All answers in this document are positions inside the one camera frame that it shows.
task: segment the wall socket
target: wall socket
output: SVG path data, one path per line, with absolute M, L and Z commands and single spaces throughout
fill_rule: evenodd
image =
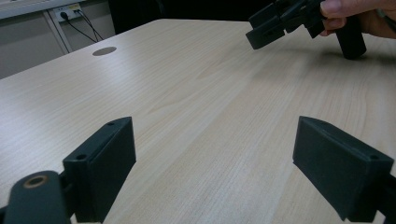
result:
M 53 12 L 55 13 L 56 19 L 58 21 L 64 21 L 64 18 L 61 17 L 61 12 L 65 12 L 67 14 L 69 20 L 73 20 L 74 18 L 81 16 L 78 12 L 75 12 L 78 9 L 81 10 L 79 3 L 75 3 L 72 5 L 67 5 L 67 6 L 63 6 L 63 7 L 56 7 L 55 9 L 53 9 Z

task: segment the wall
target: wall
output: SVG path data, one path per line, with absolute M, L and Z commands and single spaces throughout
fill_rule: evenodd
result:
M 82 11 L 103 38 L 115 34 L 106 0 L 81 2 Z M 93 37 L 91 27 L 82 19 L 71 21 L 85 34 Z M 93 42 L 67 23 L 61 23 L 72 50 L 82 49 Z M 34 12 L 0 20 L 0 78 L 19 73 L 33 66 L 64 55 L 43 12 Z

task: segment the electrical cable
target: electrical cable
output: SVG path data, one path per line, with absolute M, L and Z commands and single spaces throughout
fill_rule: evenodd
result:
M 98 40 L 98 36 L 96 35 L 95 29 L 93 29 L 93 26 L 92 26 L 91 22 L 90 22 L 90 21 L 87 21 L 87 19 L 84 17 L 83 14 L 81 14 L 81 12 L 80 12 L 79 9 L 76 10 L 75 12 L 77 12 L 77 13 L 84 19 L 84 21 L 87 22 L 89 26 L 91 26 L 92 31 L 93 31 L 93 34 L 95 35 L 95 39 L 96 39 L 96 41 L 98 42 L 98 41 L 99 41 L 99 40 Z
M 95 37 L 96 37 L 96 35 L 99 35 L 99 33 L 93 28 L 93 25 L 92 25 L 90 19 L 85 15 L 85 13 L 84 13 L 83 11 L 81 11 L 80 9 L 76 10 L 76 12 L 77 12 L 79 15 L 81 15 L 81 17 L 84 18 L 85 22 L 87 22 L 87 23 L 91 26 L 91 28 L 92 28 L 92 30 L 93 30 L 93 34 L 95 35 Z
M 61 33 L 59 33 L 59 30 L 58 30 L 58 28 L 56 27 L 55 21 L 53 21 L 53 18 L 51 17 L 49 10 L 47 9 L 46 11 L 47 11 L 47 13 L 48 13 L 48 15 L 49 15 L 50 20 L 52 21 L 53 26 L 55 27 L 56 32 L 58 33 L 58 36 L 61 38 L 62 43 L 64 43 L 64 39 L 62 38 Z M 70 53 L 69 49 L 68 49 L 67 46 L 66 46 L 66 43 L 64 43 L 64 48 L 66 49 L 67 53 Z
M 76 28 L 76 27 L 70 22 L 70 20 L 69 20 L 67 14 L 66 14 L 65 12 L 61 12 L 61 17 L 62 17 L 65 21 L 67 21 L 67 23 L 69 23 L 69 25 L 70 25 L 71 27 L 73 27 L 75 30 L 77 30 L 78 32 L 80 32 L 82 35 L 87 36 L 87 38 L 89 38 L 91 41 L 93 41 L 93 43 L 97 43 L 94 39 L 90 38 L 88 35 L 82 33 L 78 28 Z
M 376 13 L 378 14 L 379 17 L 385 20 L 385 22 L 388 24 L 389 28 L 396 33 L 396 21 L 391 19 L 387 14 L 382 9 L 377 9 Z

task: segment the light wood grain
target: light wood grain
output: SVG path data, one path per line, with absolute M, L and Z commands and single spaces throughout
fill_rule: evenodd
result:
M 61 172 L 103 124 L 132 116 L 137 163 L 106 223 L 342 223 L 292 164 L 297 121 L 396 158 L 396 41 L 365 36 L 348 61 L 335 36 L 299 28 L 253 50 L 249 30 L 154 21 L 0 80 L 0 206 L 17 180 Z M 105 47 L 117 50 L 92 56 Z

